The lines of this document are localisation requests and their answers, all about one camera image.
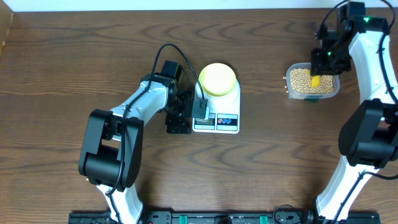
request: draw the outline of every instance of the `yellow bowl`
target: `yellow bowl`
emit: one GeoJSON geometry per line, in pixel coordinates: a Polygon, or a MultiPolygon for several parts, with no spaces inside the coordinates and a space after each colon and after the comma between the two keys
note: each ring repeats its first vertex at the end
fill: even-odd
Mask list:
{"type": "Polygon", "coordinates": [[[207,65],[199,75],[199,82],[210,96],[224,96],[233,90],[236,76],[232,68],[223,63],[207,65]]]}

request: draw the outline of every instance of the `white wall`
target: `white wall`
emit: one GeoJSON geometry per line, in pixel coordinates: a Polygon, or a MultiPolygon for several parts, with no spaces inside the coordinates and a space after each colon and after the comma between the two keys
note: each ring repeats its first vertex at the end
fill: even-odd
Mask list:
{"type": "MultiPolygon", "coordinates": [[[[341,0],[4,0],[14,12],[333,7],[341,0]]],[[[380,0],[357,0],[384,7],[380,0]]],[[[389,0],[398,7],[398,0],[389,0]]]]}

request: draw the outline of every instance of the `beans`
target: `beans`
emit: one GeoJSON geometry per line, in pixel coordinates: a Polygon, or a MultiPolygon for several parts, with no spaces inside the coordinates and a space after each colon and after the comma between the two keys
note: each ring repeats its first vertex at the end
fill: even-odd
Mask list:
{"type": "Polygon", "coordinates": [[[335,88],[332,79],[331,75],[322,75],[319,86],[312,88],[310,70],[298,68],[290,72],[290,82],[297,93],[333,93],[335,88]]]}

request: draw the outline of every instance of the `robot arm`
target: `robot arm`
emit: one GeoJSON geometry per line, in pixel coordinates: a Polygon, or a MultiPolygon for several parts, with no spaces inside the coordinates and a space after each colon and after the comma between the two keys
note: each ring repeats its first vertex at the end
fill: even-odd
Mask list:
{"type": "MultiPolygon", "coordinates": [[[[318,223],[347,219],[351,204],[371,177],[365,175],[355,186],[359,175],[377,173],[388,161],[397,159],[397,107],[387,91],[379,61],[379,44],[387,27],[385,19],[366,16],[364,3],[349,2],[338,13],[337,31],[327,31],[323,26],[317,34],[322,40],[322,49],[312,52],[312,75],[339,75],[350,71],[352,58],[361,94],[361,106],[340,132],[338,167],[317,197],[318,223]],[[378,128],[383,120],[390,124],[389,129],[378,128]]],[[[398,95],[389,41],[387,36],[382,53],[387,81],[398,95]]]]}
{"type": "Polygon", "coordinates": [[[79,173],[97,185],[111,208],[111,218],[121,223],[137,223],[142,212],[134,182],[141,166],[143,129],[158,111],[165,111],[167,132],[189,134],[187,118],[206,117],[206,100],[193,100],[191,91],[178,91],[183,68],[177,62],[166,61],[161,73],[141,80],[139,89],[124,103],[111,111],[94,110],[89,117],[81,156],[79,173]],[[124,169],[120,184],[111,197],[106,194],[116,185],[121,167],[121,150],[107,146],[108,140],[121,140],[121,122],[126,105],[124,133],[124,169]]]}

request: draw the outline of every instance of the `cable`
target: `cable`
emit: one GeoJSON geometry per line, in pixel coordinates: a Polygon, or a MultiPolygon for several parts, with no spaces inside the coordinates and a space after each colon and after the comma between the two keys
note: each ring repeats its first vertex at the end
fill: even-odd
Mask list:
{"type": "Polygon", "coordinates": [[[109,197],[110,201],[111,201],[111,205],[113,210],[116,212],[116,216],[119,216],[119,212],[117,212],[117,208],[116,205],[114,204],[113,201],[113,197],[112,194],[116,191],[118,185],[121,183],[121,179],[123,176],[123,170],[124,170],[124,156],[125,156],[125,152],[126,152],[126,117],[127,117],[127,113],[130,110],[131,106],[146,92],[148,92],[149,88],[150,88],[150,84],[152,84],[152,80],[155,74],[155,69],[156,69],[156,65],[157,65],[157,61],[159,59],[159,55],[161,53],[161,51],[163,50],[164,47],[166,46],[172,46],[174,47],[176,50],[178,50],[178,52],[181,54],[181,56],[185,59],[186,63],[188,64],[188,66],[191,68],[191,71],[193,73],[193,76],[195,77],[195,79],[197,80],[197,83],[199,85],[200,91],[201,91],[201,97],[202,99],[205,99],[205,94],[203,93],[203,88],[200,85],[199,79],[197,77],[197,74],[195,73],[195,70],[193,69],[191,63],[189,62],[188,58],[185,56],[185,54],[174,44],[164,44],[163,46],[160,47],[160,49],[158,50],[157,54],[156,54],[156,58],[154,61],[154,66],[152,67],[152,72],[150,73],[150,77],[148,79],[148,85],[145,87],[145,89],[140,92],[128,105],[126,105],[126,107],[124,108],[124,112],[123,112],[123,116],[122,116],[122,120],[121,120],[121,155],[120,155],[120,167],[119,167],[119,171],[118,171],[118,177],[116,178],[116,183],[113,185],[112,189],[108,192],[105,193],[106,196],[109,197]]]}
{"type": "Polygon", "coordinates": [[[395,96],[394,92],[392,91],[392,87],[391,87],[390,81],[388,80],[386,66],[384,65],[384,59],[383,59],[383,50],[384,50],[383,43],[384,43],[384,39],[386,38],[387,35],[390,34],[391,27],[394,25],[394,23],[396,21],[396,12],[395,12],[394,8],[391,6],[391,4],[388,1],[386,1],[386,0],[381,0],[381,1],[384,2],[388,6],[388,8],[390,8],[390,10],[392,11],[393,17],[392,17],[392,21],[391,21],[389,27],[383,33],[383,35],[381,36],[381,39],[380,39],[379,50],[378,50],[378,52],[379,52],[379,60],[380,60],[380,67],[381,67],[381,71],[383,73],[384,82],[386,83],[386,86],[387,86],[387,91],[391,95],[391,98],[394,100],[394,103],[398,105],[398,99],[395,96]]]}
{"type": "Polygon", "coordinates": [[[155,63],[154,63],[154,67],[152,68],[152,74],[155,72],[155,68],[156,68],[156,63],[157,63],[157,59],[159,58],[160,52],[162,51],[162,49],[166,46],[172,46],[174,47],[176,50],[178,50],[178,52],[180,52],[180,55],[185,59],[186,63],[188,64],[188,66],[191,68],[191,71],[193,73],[193,76],[195,77],[195,79],[197,80],[197,83],[199,85],[200,88],[200,92],[201,92],[201,98],[204,100],[205,99],[205,94],[203,93],[203,88],[201,87],[201,84],[199,82],[199,79],[197,77],[197,74],[195,72],[195,70],[193,69],[191,63],[189,62],[188,58],[185,56],[185,54],[174,44],[164,44],[163,46],[160,47],[159,51],[157,52],[156,58],[155,58],[155,63]]]}
{"type": "Polygon", "coordinates": [[[340,208],[338,209],[337,214],[336,214],[336,216],[335,216],[335,219],[331,222],[331,224],[335,224],[335,223],[337,222],[337,219],[338,219],[338,217],[340,216],[340,213],[341,213],[341,211],[343,210],[344,206],[346,205],[348,199],[351,197],[351,194],[353,194],[355,188],[358,186],[359,182],[363,179],[363,177],[364,177],[366,174],[369,174],[369,175],[378,177],[378,178],[383,179],[383,180],[397,180],[397,179],[398,179],[398,175],[395,175],[395,176],[392,176],[392,177],[386,177],[386,176],[383,176],[383,175],[380,175],[380,174],[374,174],[374,173],[368,172],[368,171],[364,171],[364,172],[360,173],[359,177],[356,179],[355,184],[354,184],[353,187],[349,190],[348,195],[346,196],[346,198],[345,198],[345,199],[343,200],[343,202],[341,203],[340,208]]]}
{"type": "Polygon", "coordinates": [[[109,197],[109,199],[110,199],[110,201],[111,201],[111,205],[112,205],[112,207],[113,207],[113,210],[114,210],[114,212],[116,213],[116,218],[118,219],[118,223],[121,223],[121,224],[122,224],[122,221],[121,221],[121,219],[120,219],[120,213],[119,213],[118,209],[116,208],[116,205],[114,204],[113,196],[111,195],[111,196],[109,197]]]}
{"type": "Polygon", "coordinates": [[[333,7],[332,9],[329,10],[328,14],[326,14],[325,18],[322,20],[321,26],[319,27],[319,31],[320,32],[323,28],[323,26],[325,25],[326,20],[328,19],[328,17],[330,16],[330,14],[332,12],[334,12],[339,6],[341,6],[342,4],[348,2],[349,0],[344,0],[342,2],[340,2],[339,4],[337,4],[335,7],[333,7]]]}
{"type": "MultiPolygon", "coordinates": [[[[289,204],[279,205],[279,207],[277,207],[277,208],[275,209],[274,213],[272,214],[272,219],[273,219],[274,222],[277,223],[277,224],[281,224],[281,222],[278,221],[278,220],[275,218],[276,212],[277,212],[279,209],[283,208],[283,207],[290,207],[290,208],[293,208],[293,209],[294,209],[294,207],[291,206],[291,205],[289,205],[289,204]]],[[[297,214],[298,217],[300,217],[300,221],[297,222],[297,223],[294,223],[294,224],[299,224],[299,223],[301,223],[301,216],[300,216],[297,212],[296,212],[296,214],[297,214]]]]}

